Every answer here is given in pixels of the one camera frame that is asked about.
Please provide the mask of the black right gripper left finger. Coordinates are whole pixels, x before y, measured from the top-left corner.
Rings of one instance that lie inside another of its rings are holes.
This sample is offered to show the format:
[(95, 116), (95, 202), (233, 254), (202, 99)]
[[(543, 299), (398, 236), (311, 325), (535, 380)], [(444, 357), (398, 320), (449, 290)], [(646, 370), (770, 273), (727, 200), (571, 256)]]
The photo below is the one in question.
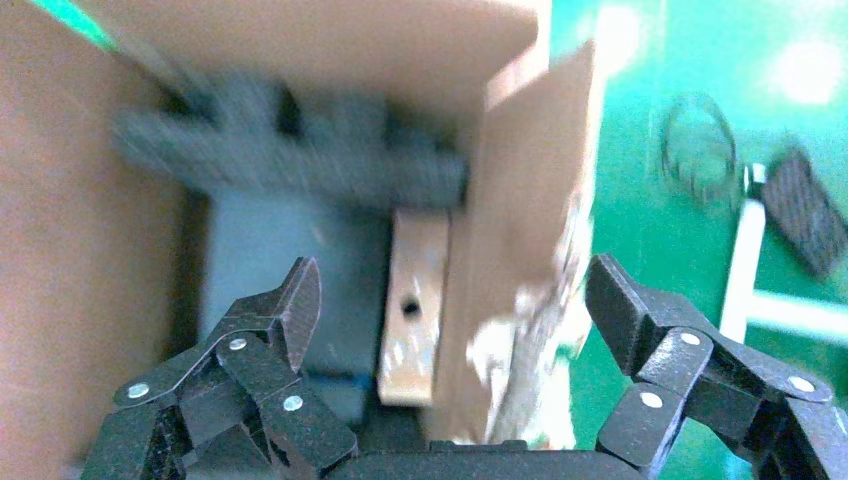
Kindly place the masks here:
[(279, 287), (236, 300), (205, 341), (115, 392), (83, 477), (183, 479), (232, 428), (281, 479), (322, 479), (354, 458), (355, 434), (301, 373), (320, 306), (310, 257)]

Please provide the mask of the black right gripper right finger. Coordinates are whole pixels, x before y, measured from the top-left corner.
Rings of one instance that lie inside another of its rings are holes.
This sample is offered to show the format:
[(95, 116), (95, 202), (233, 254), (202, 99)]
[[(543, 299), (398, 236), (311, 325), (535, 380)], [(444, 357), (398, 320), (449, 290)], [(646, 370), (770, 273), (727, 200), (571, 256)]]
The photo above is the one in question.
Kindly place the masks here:
[(631, 380), (597, 451), (654, 479), (693, 420), (758, 479), (846, 477), (847, 415), (827, 383), (724, 336), (685, 297), (638, 284), (608, 254), (590, 261), (585, 301)]

